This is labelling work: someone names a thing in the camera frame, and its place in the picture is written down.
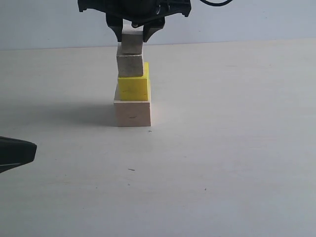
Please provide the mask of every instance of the stacked blocks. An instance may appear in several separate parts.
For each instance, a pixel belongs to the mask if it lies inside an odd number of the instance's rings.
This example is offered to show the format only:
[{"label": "stacked blocks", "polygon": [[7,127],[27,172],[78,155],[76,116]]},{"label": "stacked blocks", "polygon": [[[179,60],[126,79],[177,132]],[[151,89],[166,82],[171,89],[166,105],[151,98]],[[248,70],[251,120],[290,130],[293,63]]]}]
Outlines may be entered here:
[{"label": "stacked blocks", "polygon": [[143,32],[124,25],[118,44],[118,83],[114,106],[117,124],[151,126],[149,64],[143,62]]}]

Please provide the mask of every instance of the grey stone block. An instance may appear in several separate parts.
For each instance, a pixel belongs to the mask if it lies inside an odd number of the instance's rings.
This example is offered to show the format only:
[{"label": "grey stone block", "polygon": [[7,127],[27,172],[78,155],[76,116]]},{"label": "grey stone block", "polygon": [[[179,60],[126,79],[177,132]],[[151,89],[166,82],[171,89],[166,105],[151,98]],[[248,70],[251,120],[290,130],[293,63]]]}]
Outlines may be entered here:
[{"label": "grey stone block", "polygon": [[133,28],[124,24],[122,30],[123,54],[141,54],[143,50],[143,27]]},{"label": "grey stone block", "polygon": [[118,76],[141,77],[144,74],[143,54],[123,54],[122,45],[118,44]]}]

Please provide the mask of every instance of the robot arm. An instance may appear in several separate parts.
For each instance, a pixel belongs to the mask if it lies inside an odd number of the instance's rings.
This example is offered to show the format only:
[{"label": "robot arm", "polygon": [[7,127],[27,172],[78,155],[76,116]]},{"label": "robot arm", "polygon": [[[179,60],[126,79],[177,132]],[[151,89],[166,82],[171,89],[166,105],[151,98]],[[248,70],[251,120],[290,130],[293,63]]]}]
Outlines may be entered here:
[{"label": "robot arm", "polygon": [[[200,1],[210,6],[224,6],[232,0],[222,3]],[[143,41],[147,42],[164,27],[166,16],[182,13],[188,17],[191,11],[190,0],[78,0],[78,6],[80,12],[87,9],[104,12],[118,42],[122,40],[123,19],[131,21],[134,28],[144,26]]]}]

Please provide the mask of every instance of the black object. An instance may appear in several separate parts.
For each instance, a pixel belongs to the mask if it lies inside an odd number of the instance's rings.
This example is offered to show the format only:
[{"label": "black object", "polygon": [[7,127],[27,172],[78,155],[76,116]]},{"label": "black object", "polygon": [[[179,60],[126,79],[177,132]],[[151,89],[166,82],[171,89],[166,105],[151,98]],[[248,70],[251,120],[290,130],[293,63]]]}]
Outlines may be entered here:
[{"label": "black object", "polygon": [[144,26],[143,41],[162,29],[165,17],[182,13],[188,17],[190,0],[78,0],[79,11],[95,9],[106,14],[106,22],[114,31],[118,42],[122,40],[123,19],[131,21],[134,28]]},{"label": "black object", "polygon": [[34,161],[37,145],[0,137],[0,173]]}]

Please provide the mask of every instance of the white table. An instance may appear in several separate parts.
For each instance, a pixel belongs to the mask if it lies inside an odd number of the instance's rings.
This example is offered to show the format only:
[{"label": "white table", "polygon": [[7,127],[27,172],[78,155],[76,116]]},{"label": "white table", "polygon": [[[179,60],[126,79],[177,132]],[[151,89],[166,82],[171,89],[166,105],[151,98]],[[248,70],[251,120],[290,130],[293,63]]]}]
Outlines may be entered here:
[{"label": "white table", "polygon": [[146,46],[151,128],[114,127],[115,56],[0,52],[0,135],[38,145],[1,237],[316,236],[316,39]]}]

